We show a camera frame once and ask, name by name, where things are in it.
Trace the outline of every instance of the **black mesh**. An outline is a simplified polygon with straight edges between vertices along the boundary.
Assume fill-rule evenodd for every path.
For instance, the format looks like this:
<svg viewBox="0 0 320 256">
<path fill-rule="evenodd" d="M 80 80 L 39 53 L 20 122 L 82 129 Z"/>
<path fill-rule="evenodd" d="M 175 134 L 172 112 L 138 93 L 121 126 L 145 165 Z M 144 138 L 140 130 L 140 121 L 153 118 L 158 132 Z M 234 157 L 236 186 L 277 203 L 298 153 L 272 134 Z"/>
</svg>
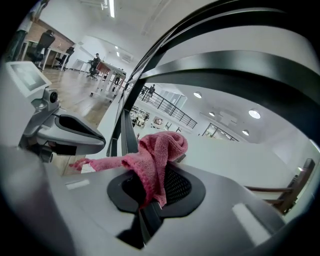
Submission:
<svg viewBox="0 0 320 256">
<path fill-rule="evenodd" d="M 166 169 L 164 177 L 164 189 L 166 205 L 174 204 L 185 198 L 191 192 L 191 183 L 173 170 Z"/>
</svg>

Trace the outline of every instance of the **pink cloth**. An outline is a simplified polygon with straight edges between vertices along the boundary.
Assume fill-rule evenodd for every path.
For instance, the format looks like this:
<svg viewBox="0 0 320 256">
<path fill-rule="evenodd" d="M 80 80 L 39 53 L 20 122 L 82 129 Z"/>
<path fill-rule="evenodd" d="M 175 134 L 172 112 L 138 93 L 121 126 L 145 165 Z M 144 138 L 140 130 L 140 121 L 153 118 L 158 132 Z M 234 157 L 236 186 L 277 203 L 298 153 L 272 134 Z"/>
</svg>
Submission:
<svg viewBox="0 0 320 256">
<path fill-rule="evenodd" d="M 180 133 L 162 131 L 144 136 L 139 141 L 138 153 L 97 160 L 84 158 L 70 164 L 70 166 L 78 171 L 81 171 L 84 164 L 89 164 L 97 172 L 121 165 L 128 170 L 134 170 L 146 193 L 143 206 L 155 198 L 163 207 L 167 203 L 164 187 L 167 162 L 176 160 L 187 149 L 188 142 Z"/>
</svg>

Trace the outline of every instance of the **gray plastic surface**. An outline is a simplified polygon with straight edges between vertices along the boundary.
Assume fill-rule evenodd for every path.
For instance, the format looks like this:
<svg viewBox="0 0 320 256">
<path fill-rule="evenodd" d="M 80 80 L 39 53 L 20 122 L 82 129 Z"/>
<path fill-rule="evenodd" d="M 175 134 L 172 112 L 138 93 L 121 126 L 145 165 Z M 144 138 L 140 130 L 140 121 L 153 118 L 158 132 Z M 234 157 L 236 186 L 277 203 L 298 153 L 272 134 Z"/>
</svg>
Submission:
<svg viewBox="0 0 320 256">
<path fill-rule="evenodd" d="M 75 203 L 58 169 L 19 148 L 0 147 L 2 193 L 22 223 L 58 255 L 152 255 L 113 237 Z"/>
<path fill-rule="evenodd" d="M 76 155 L 89 155 L 95 154 L 100 152 L 104 147 L 105 143 L 98 138 L 93 138 L 89 136 L 84 136 L 80 134 L 76 134 L 67 130 L 63 130 L 59 128 L 56 123 L 55 119 L 57 116 L 62 114 L 67 114 L 68 111 L 59 108 L 53 115 L 51 115 L 41 126 L 38 130 L 36 136 L 39 139 L 44 141 L 51 141 L 56 142 L 61 145 L 69 145 L 69 146 L 76 146 Z M 69 113 L 71 116 L 78 117 L 78 115 L 74 113 Z M 79 119 L 89 127 L 88 124 L 83 118 L 79 117 Z"/>
<path fill-rule="evenodd" d="M 88 185 L 70 190 L 70 195 L 91 219 L 114 236 L 129 229 L 134 220 L 134 214 L 119 211 L 107 194 L 109 182 L 125 172 L 119 167 L 61 177 L 65 184 L 89 181 Z"/>
<path fill-rule="evenodd" d="M 167 218 L 143 249 L 166 256 L 238 255 L 254 247 L 232 207 L 243 203 L 272 232 L 284 225 L 274 208 L 235 181 L 188 165 L 173 163 L 204 183 L 206 195 L 189 216 Z"/>
</svg>

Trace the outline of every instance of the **white ceiling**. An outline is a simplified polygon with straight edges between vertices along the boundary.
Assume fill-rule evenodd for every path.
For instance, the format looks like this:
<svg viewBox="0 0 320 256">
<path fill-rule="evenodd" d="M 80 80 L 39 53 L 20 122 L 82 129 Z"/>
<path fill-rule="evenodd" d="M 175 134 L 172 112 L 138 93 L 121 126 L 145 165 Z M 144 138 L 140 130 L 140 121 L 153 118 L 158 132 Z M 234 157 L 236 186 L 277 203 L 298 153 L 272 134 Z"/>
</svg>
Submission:
<svg viewBox="0 0 320 256">
<path fill-rule="evenodd" d="M 202 113 L 218 122 L 220 128 L 228 127 L 251 143 L 261 143 L 280 130 L 292 126 L 282 117 L 265 107 L 229 93 L 182 84 L 162 83 L 160 85 L 164 90 L 174 90 L 176 93 L 180 91 L 181 94 L 187 97 L 188 105 L 186 109 L 183 109 L 185 112 L 189 108 L 190 112 L 197 112 L 198 115 Z M 194 92 L 201 92 L 202 98 L 195 97 Z M 251 117 L 249 115 L 249 110 L 251 109 L 257 110 L 261 118 L 255 119 Z M 214 112 L 215 117 L 210 116 L 209 112 Z M 222 116 L 227 117 L 227 119 L 230 117 L 236 123 L 230 121 L 229 124 L 226 124 Z M 242 133 L 243 130 L 248 130 L 250 135 L 245 136 Z"/>
<path fill-rule="evenodd" d="M 142 36 L 157 40 L 184 17 L 216 0 L 114 0 L 115 18 L 102 10 L 104 0 L 78 0 L 96 22 L 131 26 Z"/>
</svg>

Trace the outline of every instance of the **white wall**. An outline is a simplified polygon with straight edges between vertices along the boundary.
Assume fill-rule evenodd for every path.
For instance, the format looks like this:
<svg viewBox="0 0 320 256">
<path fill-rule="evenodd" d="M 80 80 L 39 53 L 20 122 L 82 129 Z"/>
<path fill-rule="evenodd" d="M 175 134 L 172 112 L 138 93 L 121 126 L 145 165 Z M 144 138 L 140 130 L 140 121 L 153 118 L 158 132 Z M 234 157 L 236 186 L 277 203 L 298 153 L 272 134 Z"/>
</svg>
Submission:
<svg viewBox="0 0 320 256">
<path fill-rule="evenodd" d="M 298 167 L 303 167 L 308 158 L 313 159 L 315 163 L 320 161 L 319 151 L 291 124 L 269 136 L 262 144 L 272 150 L 293 172 L 296 172 Z"/>
<path fill-rule="evenodd" d="M 103 60 L 107 57 L 108 52 L 100 39 L 92 36 L 85 35 L 81 42 L 83 45 L 76 44 L 74 46 L 74 53 L 71 55 L 67 68 L 74 66 L 77 59 L 87 62 L 88 60 L 93 60 L 96 57 L 96 53 L 99 53 L 100 59 Z"/>
<path fill-rule="evenodd" d="M 136 67 L 135 62 L 126 63 L 121 60 L 121 57 L 118 57 L 116 54 L 112 52 L 108 52 L 107 56 L 105 57 L 104 61 L 108 64 L 111 64 L 112 66 L 123 69 L 123 71 L 126 72 L 126 80 L 131 75 L 132 71 Z"/>
<path fill-rule="evenodd" d="M 93 23 L 78 0 L 50 0 L 40 19 L 75 43 L 86 35 Z"/>
<path fill-rule="evenodd" d="M 89 36 L 105 40 L 120 49 L 124 49 L 134 55 L 135 62 L 138 63 L 145 53 L 151 48 L 157 40 L 143 36 L 129 25 L 116 24 L 115 20 L 109 20 L 106 24 L 95 24 L 88 31 Z"/>
</svg>

